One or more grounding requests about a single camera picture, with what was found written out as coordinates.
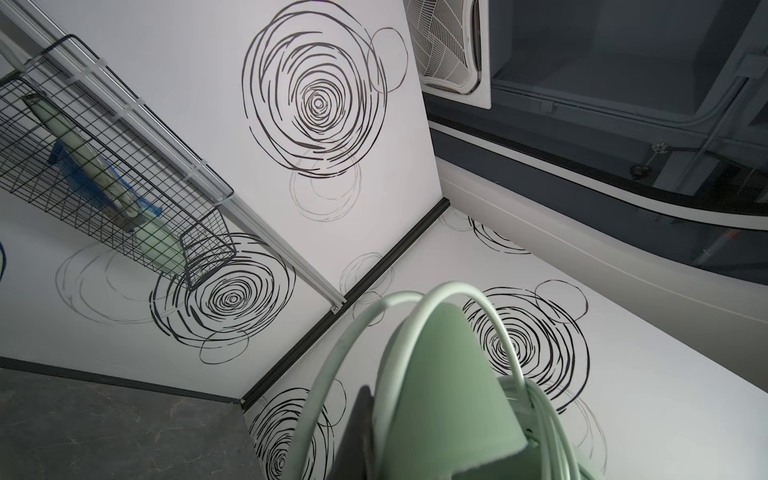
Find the black corner strip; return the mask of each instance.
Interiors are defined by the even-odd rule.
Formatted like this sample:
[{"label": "black corner strip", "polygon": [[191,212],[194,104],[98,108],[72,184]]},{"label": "black corner strip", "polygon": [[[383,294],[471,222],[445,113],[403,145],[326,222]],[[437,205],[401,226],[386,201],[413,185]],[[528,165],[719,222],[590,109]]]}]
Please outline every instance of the black corner strip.
[{"label": "black corner strip", "polygon": [[50,366],[42,363],[26,362],[24,360],[9,359],[0,356],[0,368],[19,370],[21,372],[39,373],[48,376],[57,376],[63,379],[82,380],[84,382],[104,383],[105,385],[123,386],[129,389],[147,390],[149,392],[167,393],[170,395],[186,396],[194,399],[212,400],[214,402],[240,403],[239,399],[226,396],[212,395],[210,393],[195,392],[193,390],[177,389],[172,386],[157,385],[155,383],[139,382],[137,380],[122,379],[116,376],[101,375],[99,373],[83,372],[81,370],[65,369],[60,366]]},{"label": "black corner strip", "polygon": [[392,264],[408,250],[411,245],[438,219],[451,205],[447,198],[442,198],[416,225],[409,230],[400,241],[382,257],[376,265],[355,284],[345,295],[346,302],[338,312],[328,312],[309,332],[281,358],[269,372],[245,394],[242,401],[243,410],[248,410],[264,393],[281,377],[298,359],[331,327],[344,313],[355,304],[358,298],[392,266]]}]

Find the wire basket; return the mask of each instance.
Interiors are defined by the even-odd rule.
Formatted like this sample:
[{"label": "wire basket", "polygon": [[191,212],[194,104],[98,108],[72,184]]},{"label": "wire basket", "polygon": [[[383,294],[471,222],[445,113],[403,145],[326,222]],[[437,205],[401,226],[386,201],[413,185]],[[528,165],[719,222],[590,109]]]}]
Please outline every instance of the wire basket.
[{"label": "wire basket", "polygon": [[196,288],[236,254],[221,212],[57,62],[65,41],[0,80],[0,187]]}]

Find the gray floor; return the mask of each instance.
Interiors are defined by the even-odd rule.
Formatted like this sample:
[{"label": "gray floor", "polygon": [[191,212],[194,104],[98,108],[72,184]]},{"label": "gray floor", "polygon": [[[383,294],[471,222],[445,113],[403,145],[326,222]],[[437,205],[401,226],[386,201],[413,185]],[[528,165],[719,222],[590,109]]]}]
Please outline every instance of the gray floor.
[{"label": "gray floor", "polygon": [[0,478],[262,479],[239,406],[0,369]]}]

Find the metal mesh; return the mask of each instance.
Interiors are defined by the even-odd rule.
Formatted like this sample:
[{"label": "metal mesh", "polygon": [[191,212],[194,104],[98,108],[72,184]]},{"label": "metal mesh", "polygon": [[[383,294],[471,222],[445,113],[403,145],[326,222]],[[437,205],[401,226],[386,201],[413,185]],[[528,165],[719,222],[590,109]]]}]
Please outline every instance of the metal mesh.
[{"label": "metal mesh", "polygon": [[50,52],[0,80],[0,187],[195,288],[236,253],[220,211]]}]

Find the blue cloth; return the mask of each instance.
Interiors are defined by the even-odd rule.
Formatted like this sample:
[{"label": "blue cloth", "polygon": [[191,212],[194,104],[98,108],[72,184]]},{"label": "blue cloth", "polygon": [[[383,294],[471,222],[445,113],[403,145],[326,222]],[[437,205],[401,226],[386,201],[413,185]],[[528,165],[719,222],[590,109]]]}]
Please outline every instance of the blue cloth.
[{"label": "blue cloth", "polygon": [[[51,155],[48,157],[48,163],[56,165],[60,172],[63,173],[64,179],[67,182],[69,190],[80,196],[83,200],[87,201],[99,210],[106,207],[114,208],[112,201],[96,182],[93,181],[82,169],[80,165],[72,160],[71,155],[67,151],[66,146],[60,140],[56,140],[56,143],[51,150]],[[115,175],[121,184],[136,197],[136,203],[142,212],[149,211],[156,217],[159,217],[163,213],[163,209],[155,207],[145,199],[136,195],[136,190],[128,184],[123,177],[121,177],[109,162],[105,161],[109,170]]]}]

